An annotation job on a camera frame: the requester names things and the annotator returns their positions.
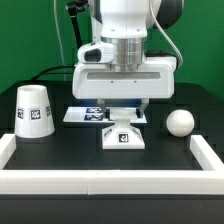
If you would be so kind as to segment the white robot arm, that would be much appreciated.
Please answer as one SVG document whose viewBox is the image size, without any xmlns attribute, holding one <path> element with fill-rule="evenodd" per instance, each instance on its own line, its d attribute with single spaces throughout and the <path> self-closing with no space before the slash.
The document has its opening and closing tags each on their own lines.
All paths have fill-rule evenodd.
<svg viewBox="0 0 224 224">
<path fill-rule="evenodd" d="M 78 50 L 72 92 L 95 99 L 109 119 L 143 115 L 151 99 L 174 93 L 182 55 L 146 51 L 147 30 L 164 32 L 181 16 L 184 0 L 90 0 L 93 42 Z"/>
</svg>

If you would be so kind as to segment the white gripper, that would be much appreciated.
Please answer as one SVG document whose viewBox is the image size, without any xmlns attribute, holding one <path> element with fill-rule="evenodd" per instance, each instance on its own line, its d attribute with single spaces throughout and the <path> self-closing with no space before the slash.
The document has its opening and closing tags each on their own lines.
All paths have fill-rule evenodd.
<svg viewBox="0 0 224 224">
<path fill-rule="evenodd" d="M 148 57 L 135 71 L 116 71 L 109 64 L 79 63 L 72 92 L 77 99 L 98 99 L 103 117 L 110 118 L 105 99 L 141 99 L 136 115 L 142 118 L 151 98 L 170 98 L 174 93 L 176 58 Z"/>
</svg>

